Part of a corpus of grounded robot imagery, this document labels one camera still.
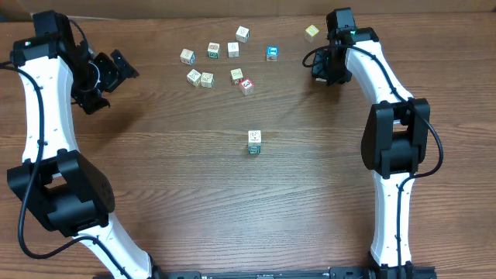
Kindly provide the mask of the red three wooden block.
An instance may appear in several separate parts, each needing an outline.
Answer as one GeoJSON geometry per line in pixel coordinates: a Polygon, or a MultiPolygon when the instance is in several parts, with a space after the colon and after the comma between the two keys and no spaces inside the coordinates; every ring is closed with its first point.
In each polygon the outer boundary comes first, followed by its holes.
{"type": "Polygon", "coordinates": [[[239,83],[239,89],[244,95],[251,95],[254,93],[254,83],[246,78],[239,83]]]}

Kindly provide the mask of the plain wooden block blue H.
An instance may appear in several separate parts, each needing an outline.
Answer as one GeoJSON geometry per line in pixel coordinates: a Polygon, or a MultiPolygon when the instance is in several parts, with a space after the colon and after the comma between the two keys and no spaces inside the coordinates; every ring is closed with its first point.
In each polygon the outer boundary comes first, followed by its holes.
{"type": "Polygon", "coordinates": [[[261,146],[262,136],[260,130],[250,130],[248,132],[248,146],[261,146]]]}

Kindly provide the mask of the green letter wooden block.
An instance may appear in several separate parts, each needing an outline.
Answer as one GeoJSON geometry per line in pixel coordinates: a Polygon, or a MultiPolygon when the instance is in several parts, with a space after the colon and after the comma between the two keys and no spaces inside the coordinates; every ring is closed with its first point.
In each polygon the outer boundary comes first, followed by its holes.
{"type": "Polygon", "coordinates": [[[259,154],[261,152],[261,146],[250,146],[249,153],[250,154],[259,154]]]}

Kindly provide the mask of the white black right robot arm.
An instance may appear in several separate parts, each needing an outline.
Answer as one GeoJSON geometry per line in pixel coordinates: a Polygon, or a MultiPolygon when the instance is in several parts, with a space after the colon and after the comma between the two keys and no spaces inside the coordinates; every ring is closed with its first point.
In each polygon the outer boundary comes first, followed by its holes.
{"type": "Polygon", "coordinates": [[[408,244],[410,197],[425,158],[430,106],[414,98],[385,60],[377,34],[359,28],[349,8],[326,16],[327,46],[312,51],[312,76],[327,84],[355,78],[371,104],[361,140],[361,156],[375,190],[374,238],[369,266],[335,268],[332,277],[435,278],[433,267],[412,263],[408,244]]]}

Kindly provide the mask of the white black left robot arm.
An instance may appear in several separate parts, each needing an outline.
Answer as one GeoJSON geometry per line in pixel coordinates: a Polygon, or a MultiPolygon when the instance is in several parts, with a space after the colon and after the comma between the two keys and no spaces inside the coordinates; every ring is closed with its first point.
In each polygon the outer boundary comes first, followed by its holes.
{"type": "Polygon", "coordinates": [[[93,53],[76,43],[77,23],[55,11],[33,16],[35,36],[16,41],[2,65],[22,79],[26,145],[7,182],[21,200],[20,216],[33,215],[67,245],[86,246],[114,278],[160,278],[153,258],[131,239],[115,214],[108,178],[79,151],[72,108],[92,114],[109,105],[105,93],[136,70],[119,51],[93,53]]]}

